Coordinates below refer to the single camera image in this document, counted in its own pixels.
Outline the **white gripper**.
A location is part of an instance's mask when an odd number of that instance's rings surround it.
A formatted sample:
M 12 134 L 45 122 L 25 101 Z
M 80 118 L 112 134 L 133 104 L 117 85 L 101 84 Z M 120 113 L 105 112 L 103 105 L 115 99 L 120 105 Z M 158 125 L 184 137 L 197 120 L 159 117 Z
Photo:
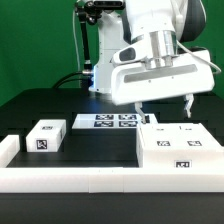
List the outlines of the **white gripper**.
M 179 54 L 173 65 L 147 69 L 141 61 L 123 62 L 120 52 L 114 54 L 111 75 L 111 97 L 115 105 L 134 103 L 135 111 L 146 124 L 142 102 L 184 96 L 184 113 L 191 117 L 194 93 L 211 91 L 214 78 L 211 68 L 203 60 L 210 61 L 208 50 L 198 50 L 194 55 Z

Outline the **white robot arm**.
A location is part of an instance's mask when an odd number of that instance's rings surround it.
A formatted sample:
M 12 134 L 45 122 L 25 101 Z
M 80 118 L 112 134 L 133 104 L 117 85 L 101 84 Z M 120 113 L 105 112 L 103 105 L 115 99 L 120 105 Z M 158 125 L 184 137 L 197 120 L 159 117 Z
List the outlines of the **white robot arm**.
M 189 50 L 206 25 L 201 0 L 93 0 L 100 16 L 102 69 L 90 89 L 116 105 L 133 103 L 139 115 L 147 101 L 182 96 L 191 115 L 195 93 L 214 87 L 209 51 Z

